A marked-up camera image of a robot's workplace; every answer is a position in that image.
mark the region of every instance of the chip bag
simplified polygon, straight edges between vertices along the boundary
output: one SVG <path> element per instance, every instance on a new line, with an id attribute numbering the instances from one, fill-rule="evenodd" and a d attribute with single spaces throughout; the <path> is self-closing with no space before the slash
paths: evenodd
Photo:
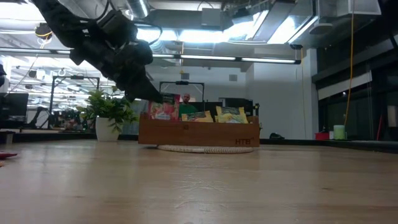
<path id="1" fill-rule="evenodd" d="M 182 121 L 213 122 L 210 111 L 183 114 Z"/>
<path id="2" fill-rule="evenodd" d="M 231 108 L 217 106 L 217 115 L 219 123 L 241 123 L 248 124 L 248 119 L 244 113 L 244 108 Z"/>
<path id="3" fill-rule="evenodd" d="M 180 95 L 161 93 L 163 103 L 149 102 L 149 118 L 178 121 Z"/>

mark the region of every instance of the wooden box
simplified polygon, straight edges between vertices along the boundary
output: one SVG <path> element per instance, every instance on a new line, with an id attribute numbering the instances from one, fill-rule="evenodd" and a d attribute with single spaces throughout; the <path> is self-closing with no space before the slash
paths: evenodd
<path id="1" fill-rule="evenodd" d="M 201 123 L 149 119 L 141 114 L 139 144 L 181 146 L 259 147 L 258 117 L 248 117 L 252 124 Z"/>

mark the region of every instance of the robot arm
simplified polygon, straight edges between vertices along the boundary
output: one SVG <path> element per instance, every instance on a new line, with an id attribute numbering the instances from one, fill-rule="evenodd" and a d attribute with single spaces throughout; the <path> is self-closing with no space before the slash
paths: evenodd
<path id="1" fill-rule="evenodd" d="M 146 76 L 152 63 L 149 44 L 137 40 L 137 27 L 120 11 L 108 10 L 97 19 L 74 15 L 57 0 L 31 0 L 60 42 L 71 49 L 77 65 L 86 60 L 104 77 L 115 81 L 130 101 L 135 98 L 161 102 L 162 97 Z"/>

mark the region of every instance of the wooden tabletop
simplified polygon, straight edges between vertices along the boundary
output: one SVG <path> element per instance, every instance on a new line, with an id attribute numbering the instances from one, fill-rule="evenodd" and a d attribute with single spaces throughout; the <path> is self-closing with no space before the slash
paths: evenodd
<path id="1" fill-rule="evenodd" d="M 398 155 L 184 154 L 92 140 L 0 146 L 0 223 L 397 223 Z"/>

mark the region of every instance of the yellow snack bag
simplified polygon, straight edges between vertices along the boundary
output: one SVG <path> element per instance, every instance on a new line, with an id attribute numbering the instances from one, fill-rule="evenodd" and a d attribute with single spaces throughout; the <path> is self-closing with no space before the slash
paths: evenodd
<path id="1" fill-rule="evenodd" d="M 183 114 L 182 121 L 213 122 L 210 111 Z"/>
<path id="2" fill-rule="evenodd" d="M 217 115 L 219 123 L 241 123 L 248 124 L 248 119 L 244 113 L 244 108 L 230 108 L 217 106 Z"/>

